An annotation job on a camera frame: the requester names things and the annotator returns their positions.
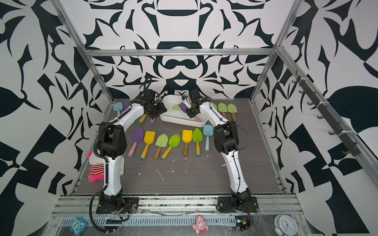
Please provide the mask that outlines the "yellow toy shovel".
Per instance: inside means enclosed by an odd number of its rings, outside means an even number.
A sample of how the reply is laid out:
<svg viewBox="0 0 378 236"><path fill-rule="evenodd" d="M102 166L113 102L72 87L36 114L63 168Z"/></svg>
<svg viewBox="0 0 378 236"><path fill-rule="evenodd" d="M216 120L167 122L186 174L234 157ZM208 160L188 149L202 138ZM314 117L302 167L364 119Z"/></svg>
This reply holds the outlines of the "yellow toy shovel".
<svg viewBox="0 0 378 236"><path fill-rule="evenodd" d="M155 135L156 135L156 133L154 131L146 131L145 137L144 137L144 142L145 142L146 146L145 146L143 153L140 157L141 160L144 160L146 158L149 146L155 140Z"/></svg>

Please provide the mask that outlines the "green shovel yellow blue-tipped handle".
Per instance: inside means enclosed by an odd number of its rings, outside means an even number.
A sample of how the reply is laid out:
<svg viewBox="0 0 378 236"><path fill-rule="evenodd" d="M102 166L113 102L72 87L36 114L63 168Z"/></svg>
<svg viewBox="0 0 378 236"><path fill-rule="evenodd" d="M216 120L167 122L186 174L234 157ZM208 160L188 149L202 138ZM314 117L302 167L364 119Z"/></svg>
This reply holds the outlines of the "green shovel yellow blue-tipped handle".
<svg viewBox="0 0 378 236"><path fill-rule="evenodd" d="M201 157L200 143L203 140L203 134L199 128L194 130L192 139L196 142L196 156Z"/></svg>

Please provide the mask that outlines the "teal square shovel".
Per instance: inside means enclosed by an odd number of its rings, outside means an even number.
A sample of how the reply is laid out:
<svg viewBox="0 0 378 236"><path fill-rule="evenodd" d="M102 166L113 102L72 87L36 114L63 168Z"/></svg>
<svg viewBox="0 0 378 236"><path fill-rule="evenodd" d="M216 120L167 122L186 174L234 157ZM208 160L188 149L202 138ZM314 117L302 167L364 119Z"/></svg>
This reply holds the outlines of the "teal square shovel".
<svg viewBox="0 0 378 236"><path fill-rule="evenodd" d="M117 113L117 117L120 116L120 114L123 111L123 108L124 108L124 105L123 105L122 102L116 102L116 103L113 104L113 111L115 111Z"/></svg>

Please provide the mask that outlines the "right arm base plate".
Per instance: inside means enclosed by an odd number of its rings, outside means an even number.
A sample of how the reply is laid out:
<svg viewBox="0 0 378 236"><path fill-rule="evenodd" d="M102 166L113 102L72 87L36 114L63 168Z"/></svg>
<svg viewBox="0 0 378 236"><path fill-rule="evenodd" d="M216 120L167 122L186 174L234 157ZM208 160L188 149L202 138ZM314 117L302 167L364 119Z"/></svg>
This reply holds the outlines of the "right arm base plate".
<svg viewBox="0 0 378 236"><path fill-rule="evenodd" d="M221 213L235 213L235 212L250 212L256 213L258 211L258 202L256 197L252 197L245 203L239 203L234 197L218 197L216 204L217 211Z"/></svg>

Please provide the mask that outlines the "yellow shovel wooden handle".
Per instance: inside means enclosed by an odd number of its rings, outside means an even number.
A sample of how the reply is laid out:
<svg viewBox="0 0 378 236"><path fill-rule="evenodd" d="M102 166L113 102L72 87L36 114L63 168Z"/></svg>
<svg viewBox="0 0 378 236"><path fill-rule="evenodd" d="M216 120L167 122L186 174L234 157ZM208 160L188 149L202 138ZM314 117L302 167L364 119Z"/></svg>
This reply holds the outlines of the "yellow shovel wooden handle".
<svg viewBox="0 0 378 236"><path fill-rule="evenodd" d="M186 157L188 155L189 142L192 141L192 138L193 138L193 131L184 129L183 130L183 136L182 136L182 140L185 143L184 152L183 152L184 157Z"/></svg>

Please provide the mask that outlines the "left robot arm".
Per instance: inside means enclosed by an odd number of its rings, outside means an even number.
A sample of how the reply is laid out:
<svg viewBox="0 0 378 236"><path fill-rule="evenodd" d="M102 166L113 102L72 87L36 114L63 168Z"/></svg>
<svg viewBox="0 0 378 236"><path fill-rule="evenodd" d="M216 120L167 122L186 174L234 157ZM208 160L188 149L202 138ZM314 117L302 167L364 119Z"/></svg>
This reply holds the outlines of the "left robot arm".
<svg viewBox="0 0 378 236"><path fill-rule="evenodd" d="M158 98L155 91L146 88L130 101L128 108L118 111L111 121L99 125L93 154L104 161L104 184L99 193L102 206L116 211L123 207L120 177L122 155L127 149L125 131L145 114L154 119L165 113L167 109Z"/></svg>

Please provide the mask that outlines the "green square shovel wooden handle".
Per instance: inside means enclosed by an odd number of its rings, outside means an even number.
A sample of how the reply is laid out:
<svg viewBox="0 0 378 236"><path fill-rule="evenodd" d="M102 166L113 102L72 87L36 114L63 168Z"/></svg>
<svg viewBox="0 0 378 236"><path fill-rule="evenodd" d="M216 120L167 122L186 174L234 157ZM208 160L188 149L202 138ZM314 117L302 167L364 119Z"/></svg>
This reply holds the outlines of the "green square shovel wooden handle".
<svg viewBox="0 0 378 236"><path fill-rule="evenodd" d="M182 109L179 106L179 104L176 104L176 105L172 106L172 110L174 110L174 111L181 111L182 112Z"/></svg>

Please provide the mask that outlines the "white plastic storage box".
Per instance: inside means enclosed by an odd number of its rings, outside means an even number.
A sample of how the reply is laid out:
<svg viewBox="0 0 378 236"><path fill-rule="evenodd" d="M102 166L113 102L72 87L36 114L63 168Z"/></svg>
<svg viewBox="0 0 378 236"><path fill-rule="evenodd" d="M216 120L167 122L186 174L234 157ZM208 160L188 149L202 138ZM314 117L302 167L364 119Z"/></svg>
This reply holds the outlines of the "white plastic storage box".
<svg viewBox="0 0 378 236"><path fill-rule="evenodd" d="M196 122L193 118L189 118L183 111L172 110L172 106L183 102L182 97L179 95L167 95L163 98L162 102L167 108L167 112L159 116L163 122L193 127L203 127L208 122L208 119L203 114L196 115L201 120L201 122Z"/></svg>

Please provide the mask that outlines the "light blue pointed shovel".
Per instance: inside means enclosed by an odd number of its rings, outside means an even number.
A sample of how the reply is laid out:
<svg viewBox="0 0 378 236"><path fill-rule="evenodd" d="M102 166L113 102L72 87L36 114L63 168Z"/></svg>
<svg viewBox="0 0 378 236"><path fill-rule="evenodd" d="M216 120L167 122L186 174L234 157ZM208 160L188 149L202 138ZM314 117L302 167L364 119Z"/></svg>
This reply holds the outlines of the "light blue pointed shovel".
<svg viewBox="0 0 378 236"><path fill-rule="evenodd" d="M206 124L203 127L203 135L206 136L205 150L210 150L210 137L214 134L214 127L210 124Z"/></svg>

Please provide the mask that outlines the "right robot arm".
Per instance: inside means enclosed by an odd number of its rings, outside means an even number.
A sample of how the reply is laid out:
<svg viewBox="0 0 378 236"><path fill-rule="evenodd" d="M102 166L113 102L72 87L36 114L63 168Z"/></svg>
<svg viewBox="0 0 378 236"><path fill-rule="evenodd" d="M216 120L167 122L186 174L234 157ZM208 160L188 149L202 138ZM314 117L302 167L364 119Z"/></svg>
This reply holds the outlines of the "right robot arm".
<svg viewBox="0 0 378 236"><path fill-rule="evenodd" d="M214 128L214 145L222 155L230 179L230 190L233 204L245 205L252 198L244 180L239 162L239 137L237 125L224 118L212 105L209 98L200 95L198 90L189 92L191 107L186 111L190 118L202 114Z"/></svg>

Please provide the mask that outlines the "purple square shovel pink handle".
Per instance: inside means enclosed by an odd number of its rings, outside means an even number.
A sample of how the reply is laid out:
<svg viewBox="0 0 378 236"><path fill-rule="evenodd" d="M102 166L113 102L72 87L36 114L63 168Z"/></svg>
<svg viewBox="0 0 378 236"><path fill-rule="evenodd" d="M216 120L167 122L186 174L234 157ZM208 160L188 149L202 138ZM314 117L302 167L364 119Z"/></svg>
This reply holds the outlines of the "purple square shovel pink handle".
<svg viewBox="0 0 378 236"><path fill-rule="evenodd" d="M126 101L125 104L124 104L125 111L129 110L130 108L131 108L131 102L130 101Z"/></svg>

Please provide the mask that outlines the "purple pointed shovel pink handle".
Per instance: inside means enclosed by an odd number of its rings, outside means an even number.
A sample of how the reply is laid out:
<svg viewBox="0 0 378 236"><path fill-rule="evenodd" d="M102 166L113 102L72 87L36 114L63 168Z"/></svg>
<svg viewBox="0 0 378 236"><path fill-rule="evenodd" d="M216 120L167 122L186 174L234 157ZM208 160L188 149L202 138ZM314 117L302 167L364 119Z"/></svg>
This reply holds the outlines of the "purple pointed shovel pink handle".
<svg viewBox="0 0 378 236"><path fill-rule="evenodd" d="M129 157L132 157L135 150L136 150L136 147L138 145L139 142L141 142L144 138L144 132L143 132L143 129L142 128L138 128L133 136L132 136L132 141L133 141L133 146L132 148L130 149L129 153L128 153L128 156Z"/></svg>

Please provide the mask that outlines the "green pointed shovel yellow handle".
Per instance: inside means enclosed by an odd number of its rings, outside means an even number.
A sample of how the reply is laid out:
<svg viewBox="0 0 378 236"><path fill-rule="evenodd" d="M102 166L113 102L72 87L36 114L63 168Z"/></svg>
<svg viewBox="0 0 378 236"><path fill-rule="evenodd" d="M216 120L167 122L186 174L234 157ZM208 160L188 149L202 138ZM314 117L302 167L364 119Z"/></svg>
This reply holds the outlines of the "green pointed shovel yellow handle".
<svg viewBox="0 0 378 236"><path fill-rule="evenodd" d="M169 142L168 142L169 143L169 148L163 153L163 155L161 156L161 159L165 160L167 158L167 156L169 155L170 151L172 150L172 148L175 148L175 147L179 146L180 141L181 141L181 134L180 133L174 134L169 139Z"/></svg>

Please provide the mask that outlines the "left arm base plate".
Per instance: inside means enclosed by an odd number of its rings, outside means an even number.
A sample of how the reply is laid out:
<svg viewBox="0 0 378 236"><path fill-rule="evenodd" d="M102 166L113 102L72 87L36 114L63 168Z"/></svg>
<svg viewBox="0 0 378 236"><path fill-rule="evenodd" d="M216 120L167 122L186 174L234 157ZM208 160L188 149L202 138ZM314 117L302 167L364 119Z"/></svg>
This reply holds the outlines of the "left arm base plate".
<svg viewBox="0 0 378 236"><path fill-rule="evenodd" d="M107 196L100 196L99 203L97 204L97 214L111 214L115 210L118 213L125 214L133 213L138 210L139 198L138 197L123 197L108 198Z"/></svg>

